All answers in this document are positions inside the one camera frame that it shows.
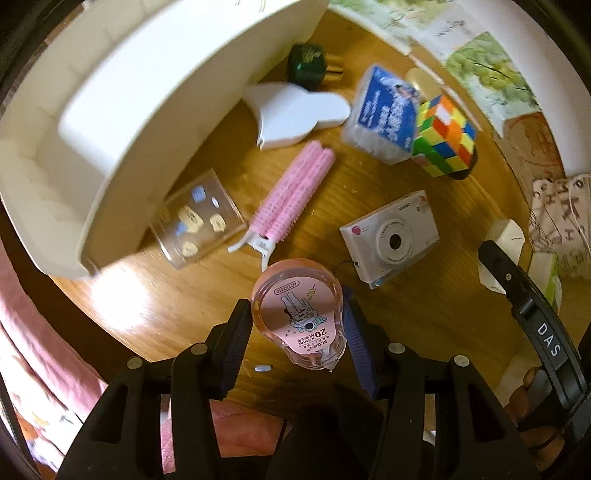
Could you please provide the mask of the white block eraser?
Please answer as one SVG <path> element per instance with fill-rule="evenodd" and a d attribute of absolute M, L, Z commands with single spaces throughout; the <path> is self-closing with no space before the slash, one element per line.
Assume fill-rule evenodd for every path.
<path fill-rule="evenodd" d="M 496 220 L 492 224 L 486 236 L 486 240 L 494 241 L 515 264 L 519 262 L 523 245 L 525 243 L 525 234 L 522 228 L 513 219 Z M 479 279 L 483 286 L 495 293 L 502 295 L 506 294 L 504 288 L 482 262 L 479 263 L 478 270 Z"/>

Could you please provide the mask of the pink correction tape dispenser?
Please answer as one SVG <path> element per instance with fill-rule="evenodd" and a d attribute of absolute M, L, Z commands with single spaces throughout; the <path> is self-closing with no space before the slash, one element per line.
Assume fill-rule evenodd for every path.
<path fill-rule="evenodd" d="M 345 354 L 342 286 L 320 263 L 274 263 L 254 284 L 250 306 L 256 328 L 294 365 L 332 371 Z"/>

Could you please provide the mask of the green tissue pack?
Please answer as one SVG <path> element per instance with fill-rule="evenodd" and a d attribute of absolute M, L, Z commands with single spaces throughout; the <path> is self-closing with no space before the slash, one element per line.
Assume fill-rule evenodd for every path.
<path fill-rule="evenodd" d="M 560 312 L 563 299 L 556 253 L 534 252 L 528 275 L 542 292 L 556 313 Z"/>

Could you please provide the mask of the letter print fabric bag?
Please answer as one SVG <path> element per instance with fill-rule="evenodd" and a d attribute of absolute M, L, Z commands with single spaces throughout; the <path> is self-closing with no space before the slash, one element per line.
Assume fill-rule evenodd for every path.
<path fill-rule="evenodd" d="M 529 239 L 534 251 L 557 255 L 563 276 L 590 279 L 589 174 L 533 181 Z"/>

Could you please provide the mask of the clear sticker box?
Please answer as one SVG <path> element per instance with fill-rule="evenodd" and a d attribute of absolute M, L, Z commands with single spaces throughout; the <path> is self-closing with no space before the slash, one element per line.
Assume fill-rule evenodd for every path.
<path fill-rule="evenodd" d="M 214 169 L 168 197 L 150 222 L 163 255 L 175 269 L 204 257 L 245 226 Z"/>

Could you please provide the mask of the brown stamped paper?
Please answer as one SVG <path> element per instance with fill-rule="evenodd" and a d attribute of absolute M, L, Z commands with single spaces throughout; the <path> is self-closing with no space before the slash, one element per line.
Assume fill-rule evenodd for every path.
<path fill-rule="evenodd" d="M 517 165 L 534 179 L 558 179 L 565 175 L 562 159 L 546 117 L 542 112 L 506 120 L 503 140 Z"/>

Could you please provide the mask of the pink hair roller clip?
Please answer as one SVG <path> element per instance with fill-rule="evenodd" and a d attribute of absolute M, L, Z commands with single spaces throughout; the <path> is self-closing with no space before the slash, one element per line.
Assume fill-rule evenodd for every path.
<path fill-rule="evenodd" d="M 228 252 L 249 245 L 269 267 L 276 245 L 283 241 L 335 163 L 335 152 L 315 140 L 305 144 L 249 221 L 249 229 Z"/>

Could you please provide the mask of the colourful Rubik's cube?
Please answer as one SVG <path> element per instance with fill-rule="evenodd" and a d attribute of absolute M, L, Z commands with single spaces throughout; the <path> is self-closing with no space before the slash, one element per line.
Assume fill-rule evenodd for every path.
<path fill-rule="evenodd" d="M 433 178 L 467 178 L 477 163 L 477 131 L 445 94 L 424 102 L 417 114 L 412 159 Z"/>

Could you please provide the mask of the blue dental floss box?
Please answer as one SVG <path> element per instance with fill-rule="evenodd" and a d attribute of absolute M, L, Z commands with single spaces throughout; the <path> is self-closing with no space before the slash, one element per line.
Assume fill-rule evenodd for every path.
<path fill-rule="evenodd" d="M 368 68 L 356 90 L 342 141 L 386 165 L 413 154 L 421 95 L 378 64 Z"/>

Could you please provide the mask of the round gold lid tin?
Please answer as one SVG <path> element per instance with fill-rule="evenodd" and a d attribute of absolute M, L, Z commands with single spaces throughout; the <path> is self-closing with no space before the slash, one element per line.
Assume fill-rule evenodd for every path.
<path fill-rule="evenodd" d="M 430 101 L 444 92 L 438 81 L 419 67 L 411 68 L 405 75 L 405 81 L 419 92 L 421 102 Z"/>

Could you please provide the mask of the white plastic organizer tray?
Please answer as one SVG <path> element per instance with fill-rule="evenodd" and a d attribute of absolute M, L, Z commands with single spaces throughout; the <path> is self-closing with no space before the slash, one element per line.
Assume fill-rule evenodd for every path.
<path fill-rule="evenodd" d="M 132 254 L 188 160 L 307 40 L 324 1 L 99 1 L 1 119 L 1 199 L 35 266 L 70 279 Z"/>

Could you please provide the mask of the green perfume bottle gold cap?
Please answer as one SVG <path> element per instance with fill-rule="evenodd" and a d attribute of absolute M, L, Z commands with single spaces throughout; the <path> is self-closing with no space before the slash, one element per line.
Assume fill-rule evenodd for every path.
<path fill-rule="evenodd" d="M 287 80 L 310 91 L 341 81 L 344 73 L 342 58 L 315 44 L 295 44 L 287 56 Z"/>

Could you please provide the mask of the green grape poster strip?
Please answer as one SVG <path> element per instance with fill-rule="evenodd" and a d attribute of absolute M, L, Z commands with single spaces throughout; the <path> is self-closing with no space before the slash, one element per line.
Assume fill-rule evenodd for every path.
<path fill-rule="evenodd" d="M 506 121 L 540 113 L 516 62 L 459 1 L 332 1 L 332 9 L 401 54 L 425 48 L 459 82 L 497 134 Z"/>

